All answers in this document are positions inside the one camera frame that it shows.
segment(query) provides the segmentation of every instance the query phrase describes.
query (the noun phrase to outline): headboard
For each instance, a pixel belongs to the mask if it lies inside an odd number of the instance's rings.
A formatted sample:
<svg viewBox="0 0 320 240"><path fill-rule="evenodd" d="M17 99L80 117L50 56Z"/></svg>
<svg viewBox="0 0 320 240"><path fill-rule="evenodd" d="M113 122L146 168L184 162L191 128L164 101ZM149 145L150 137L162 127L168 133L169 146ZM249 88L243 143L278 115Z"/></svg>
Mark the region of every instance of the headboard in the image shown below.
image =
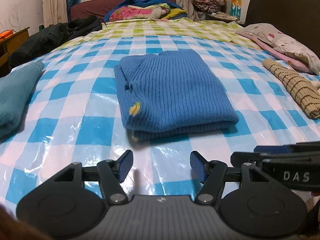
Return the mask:
<svg viewBox="0 0 320 240"><path fill-rule="evenodd" d="M320 0L250 0L245 25L270 23L320 57Z"/></svg>
<svg viewBox="0 0 320 240"><path fill-rule="evenodd" d="M71 7L71 19L83 19L90 15L96 15L99 19L103 20L108 12L123 1L124 0L91 0L78 3Z"/></svg>

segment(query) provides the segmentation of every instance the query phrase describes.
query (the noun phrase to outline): yellow-green checkered sheet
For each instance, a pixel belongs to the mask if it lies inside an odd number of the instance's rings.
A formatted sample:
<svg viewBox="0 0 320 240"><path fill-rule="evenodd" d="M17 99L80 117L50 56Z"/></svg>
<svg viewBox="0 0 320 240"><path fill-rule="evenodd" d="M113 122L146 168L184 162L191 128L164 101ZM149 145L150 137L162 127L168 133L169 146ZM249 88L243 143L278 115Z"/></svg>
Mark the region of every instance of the yellow-green checkered sheet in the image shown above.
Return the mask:
<svg viewBox="0 0 320 240"><path fill-rule="evenodd" d="M232 42L240 46L260 49L260 47L248 38L235 32L242 28L235 22L229 24L220 21L193 22L188 18L178 20L156 21L148 19L124 20L103 24L103 29L92 32L85 37L78 37L69 41L58 49L68 48L84 41L96 41L100 39L125 38L150 35L181 35L202 39Z"/></svg>

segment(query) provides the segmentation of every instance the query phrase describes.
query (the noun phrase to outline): plastic sheet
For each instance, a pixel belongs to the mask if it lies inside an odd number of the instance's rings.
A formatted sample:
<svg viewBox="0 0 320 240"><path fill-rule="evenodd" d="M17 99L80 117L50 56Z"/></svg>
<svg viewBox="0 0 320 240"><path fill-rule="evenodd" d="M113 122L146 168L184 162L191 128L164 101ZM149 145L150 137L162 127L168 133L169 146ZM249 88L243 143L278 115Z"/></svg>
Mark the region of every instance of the plastic sheet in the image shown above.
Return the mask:
<svg viewBox="0 0 320 240"><path fill-rule="evenodd" d="M113 66L126 55L193 49L221 80L240 121L236 127L130 144L121 122ZM319 140L319 123L308 119L282 84L261 66L262 50L187 36L146 36L84 42L37 60L45 63L21 131L0 144L0 202L19 200L71 162L96 165L125 150L134 164L122 187L146 195L191 195L201 188L189 164L191 151L231 166L234 151L257 145ZM319 77L305 75L308 79ZM86 188L100 195L96 182ZM224 194L236 189L228 183ZM310 193L303 193L305 201Z"/></svg>

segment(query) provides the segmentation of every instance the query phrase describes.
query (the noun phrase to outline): bed sheet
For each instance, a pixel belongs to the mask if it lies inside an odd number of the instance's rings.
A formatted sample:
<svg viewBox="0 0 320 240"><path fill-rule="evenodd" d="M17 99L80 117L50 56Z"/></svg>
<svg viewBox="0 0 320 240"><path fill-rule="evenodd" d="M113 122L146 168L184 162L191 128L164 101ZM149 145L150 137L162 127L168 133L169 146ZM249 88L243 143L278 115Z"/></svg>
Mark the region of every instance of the bed sheet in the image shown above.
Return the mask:
<svg viewBox="0 0 320 240"><path fill-rule="evenodd" d="M242 29L235 22L225 23L221 21L193 22L188 18L170 20L124 20L103 24L103 29L93 32L85 37L76 38L65 43L62 48L68 48L84 41L96 41L105 38L139 37L148 35L182 35L202 39L232 42L240 46L261 49L250 39L236 34Z"/></svg>
<svg viewBox="0 0 320 240"><path fill-rule="evenodd" d="M121 122L113 67L127 55L178 49L193 49L202 57L221 80L240 121L222 131L131 145ZM164 35L88 41L40 57L45 72L21 131L0 144L0 202L15 210L25 194L71 162L92 166L117 159L126 149L134 153L122 183L129 196L193 197L201 187L189 164L193 150L231 166L234 151L320 140L319 121L308 119L281 82L261 66L267 57L272 58L266 51L231 43ZM85 186L100 195L96 182ZM237 187L228 183L225 193Z"/></svg>

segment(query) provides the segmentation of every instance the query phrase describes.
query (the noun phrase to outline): orange bag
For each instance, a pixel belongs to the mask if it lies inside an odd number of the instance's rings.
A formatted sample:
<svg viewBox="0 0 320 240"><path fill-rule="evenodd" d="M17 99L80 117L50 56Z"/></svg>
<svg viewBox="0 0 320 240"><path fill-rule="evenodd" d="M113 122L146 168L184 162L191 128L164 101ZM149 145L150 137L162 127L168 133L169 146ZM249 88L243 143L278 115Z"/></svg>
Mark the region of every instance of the orange bag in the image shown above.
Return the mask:
<svg viewBox="0 0 320 240"><path fill-rule="evenodd" d="M0 41L12 36L13 32L14 32L14 30L7 30L7 31L4 31L4 32L1 32L0 33Z"/></svg>

